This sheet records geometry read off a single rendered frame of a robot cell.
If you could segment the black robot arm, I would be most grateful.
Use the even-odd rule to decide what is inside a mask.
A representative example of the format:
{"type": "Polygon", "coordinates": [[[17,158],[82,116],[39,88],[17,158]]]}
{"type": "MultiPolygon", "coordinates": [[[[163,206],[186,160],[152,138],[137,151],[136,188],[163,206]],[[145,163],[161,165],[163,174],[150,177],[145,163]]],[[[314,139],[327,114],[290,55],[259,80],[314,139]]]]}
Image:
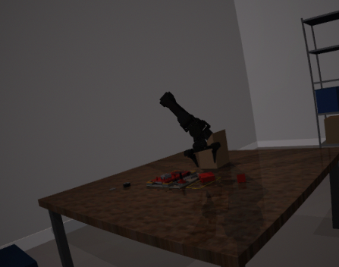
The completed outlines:
{"type": "MultiPolygon", "coordinates": [[[[213,132],[211,132],[209,129],[211,126],[206,121],[195,118],[193,115],[184,110],[180,105],[178,105],[172,93],[166,92],[160,98],[160,101],[162,106],[166,106],[177,116],[177,121],[180,123],[180,126],[186,132],[189,131],[191,137],[198,137],[204,134],[205,139],[208,140],[213,134],[213,132]]],[[[195,139],[193,151],[203,151],[203,149],[207,146],[208,144],[204,138],[201,138],[201,140],[195,139]]]]}

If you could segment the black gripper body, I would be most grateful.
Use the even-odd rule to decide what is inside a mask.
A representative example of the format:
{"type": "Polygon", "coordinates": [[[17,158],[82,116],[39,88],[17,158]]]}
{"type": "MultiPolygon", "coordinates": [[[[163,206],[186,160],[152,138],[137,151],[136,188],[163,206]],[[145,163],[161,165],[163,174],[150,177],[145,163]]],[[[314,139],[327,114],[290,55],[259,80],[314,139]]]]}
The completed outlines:
{"type": "MultiPolygon", "coordinates": [[[[201,136],[194,137],[194,138],[193,138],[193,141],[195,142],[195,139],[201,140],[201,138],[204,138],[204,140],[206,140],[205,137],[204,137],[204,134],[203,134],[203,135],[201,135],[201,136]]],[[[218,148],[220,148],[220,147],[221,147],[221,146],[220,146],[220,143],[219,143],[219,142],[217,142],[217,143],[212,143],[211,146],[207,146],[206,148],[203,149],[203,151],[204,151],[204,150],[207,150],[207,149],[213,149],[213,150],[216,150],[216,149],[218,149],[218,148]]],[[[195,153],[195,152],[193,151],[193,149],[188,149],[188,150],[184,151],[184,157],[185,157],[185,156],[192,156],[194,153],[195,153]]]]}

